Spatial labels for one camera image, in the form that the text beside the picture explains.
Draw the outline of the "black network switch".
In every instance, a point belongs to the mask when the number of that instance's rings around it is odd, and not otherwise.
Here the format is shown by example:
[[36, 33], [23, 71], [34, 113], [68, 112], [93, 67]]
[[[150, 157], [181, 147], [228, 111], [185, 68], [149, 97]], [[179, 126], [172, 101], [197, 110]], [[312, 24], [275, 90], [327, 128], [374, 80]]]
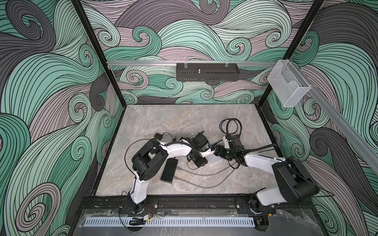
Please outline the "black network switch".
[[178, 159], [169, 158], [166, 162], [166, 165], [164, 167], [160, 180], [165, 183], [172, 183], [177, 166], [178, 166]]

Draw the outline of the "black power adapter with cable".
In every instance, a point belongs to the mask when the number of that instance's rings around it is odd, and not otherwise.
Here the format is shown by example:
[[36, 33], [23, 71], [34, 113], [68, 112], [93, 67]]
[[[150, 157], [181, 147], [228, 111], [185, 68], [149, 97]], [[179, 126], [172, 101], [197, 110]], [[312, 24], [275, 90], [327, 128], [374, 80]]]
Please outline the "black power adapter with cable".
[[156, 133], [156, 134], [154, 135], [154, 138], [155, 138], [156, 140], [161, 141], [161, 140], [163, 139], [164, 135], [168, 135], [169, 137], [171, 137], [171, 139], [172, 139], [173, 142], [177, 140], [177, 137], [176, 137], [176, 136], [173, 136], [173, 135], [170, 134], [169, 132], [164, 132], [164, 133], [162, 133], [162, 134], [160, 134], [160, 133]]

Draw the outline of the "white network switch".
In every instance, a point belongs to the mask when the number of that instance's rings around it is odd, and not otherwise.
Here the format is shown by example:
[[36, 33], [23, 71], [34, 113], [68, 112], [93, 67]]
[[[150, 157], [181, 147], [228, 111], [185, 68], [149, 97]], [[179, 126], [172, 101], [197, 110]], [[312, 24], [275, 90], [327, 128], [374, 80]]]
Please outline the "white network switch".
[[214, 154], [210, 154], [210, 155], [206, 156], [205, 158], [206, 158], [206, 160], [208, 161], [208, 164], [209, 164], [210, 166], [213, 166], [213, 165], [215, 165], [215, 164], [217, 164], [217, 163], [223, 161], [223, 158], [221, 158], [221, 157], [219, 157], [219, 156], [216, 156], [216, 155], [214, 155]]

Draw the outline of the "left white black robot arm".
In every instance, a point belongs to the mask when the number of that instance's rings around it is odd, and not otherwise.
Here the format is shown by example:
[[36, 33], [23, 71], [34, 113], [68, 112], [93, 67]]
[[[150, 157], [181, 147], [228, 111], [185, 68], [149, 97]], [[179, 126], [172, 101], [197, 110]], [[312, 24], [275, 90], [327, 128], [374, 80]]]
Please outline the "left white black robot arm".
[[132, 167], [128, 167], [128, 170], [134, 175], [134, 184], [130, 193], [134, 204], [141, 204], [147, 199], [149, 180], [158, 173], [167, 159], [193, 155], [205, 158], [214, 153], [203, 133], [198, 133], [198, 136], [201, 138], [180, 138], [178, 141], [169, 143], [156, 138], [144, 138], [133, 142], [136, 144], [146, 141], [142, 148], [133, 155]]

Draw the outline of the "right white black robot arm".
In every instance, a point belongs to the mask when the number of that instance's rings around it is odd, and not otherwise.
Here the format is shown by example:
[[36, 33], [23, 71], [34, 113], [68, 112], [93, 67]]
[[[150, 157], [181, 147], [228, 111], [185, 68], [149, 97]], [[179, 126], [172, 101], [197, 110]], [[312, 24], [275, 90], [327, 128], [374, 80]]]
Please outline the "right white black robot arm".
[[237, 165], [260, 169], [273, 174], [277, 185], [257, 192], [258, 203], [262, 206], [290, 203], [299, 204], [314, 197], [320, 187], [296, 157], [269, 157], [261, 154], [275, 145], [266, 145], [254, 149], [246, 149], [237, 135], [226, 135], [223, 144], [212, 145], [214, 155], [227, 161], [236, 161]]

